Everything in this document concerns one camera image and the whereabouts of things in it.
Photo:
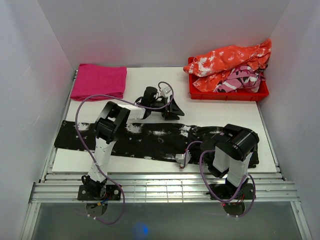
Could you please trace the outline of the black white tie-dye trousers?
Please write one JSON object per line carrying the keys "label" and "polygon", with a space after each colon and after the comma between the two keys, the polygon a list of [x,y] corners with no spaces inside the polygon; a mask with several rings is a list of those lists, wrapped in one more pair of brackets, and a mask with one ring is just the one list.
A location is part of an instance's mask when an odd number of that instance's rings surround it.
{"label": "black white tie-dye trousers", "polygon": [[[95,123],[79,123],[78,128],[89,150],[95,150]],[[222,127],[201,127],[182,123],[127,123],[111,154],[174,162],[176,154],[185,152],[191,130],[201,129],[212,133],[218,128]],[[54,146],[60,149],[87,151],[77,135],[76,123],[72,121],[62,122]]]}

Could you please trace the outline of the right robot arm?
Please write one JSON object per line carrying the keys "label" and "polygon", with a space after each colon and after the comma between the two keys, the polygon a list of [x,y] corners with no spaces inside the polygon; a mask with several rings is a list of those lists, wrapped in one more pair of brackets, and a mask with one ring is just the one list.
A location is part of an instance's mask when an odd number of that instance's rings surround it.
{"label": "right robot arm", "polygon": [[258,134],[252,129],[227,124],[213,132],[192,129],[186,153],[199,161],[202,180],[212,199],[224,204],[255,198],[255,183],[248,173],[258,163]]}

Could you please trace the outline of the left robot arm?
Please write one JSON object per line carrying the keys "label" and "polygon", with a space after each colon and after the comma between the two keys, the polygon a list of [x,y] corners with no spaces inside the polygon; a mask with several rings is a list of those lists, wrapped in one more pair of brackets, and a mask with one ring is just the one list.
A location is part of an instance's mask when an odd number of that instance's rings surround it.
{"label": "left robot arm", "polygon": [[152,112],[161,113],[165,121],[177,121],[184,116],[184,112],[174,100],[174,90],[167,82],[159,82],[158,88],[148,86],[143,96],[135,102],[120,99],[125,104],[108,101],[97,117],[94,125],[95,149],[91,152],[84,142],[78,126],[80,107],[75,115],[75,129],[77,135],[92,158],[92,165],[88,174],[81,177],[83,187],[95,200],[106,196],[106,183],[109,180],[107,169],[113,147],[124,132],[128,120],[144,120]]}

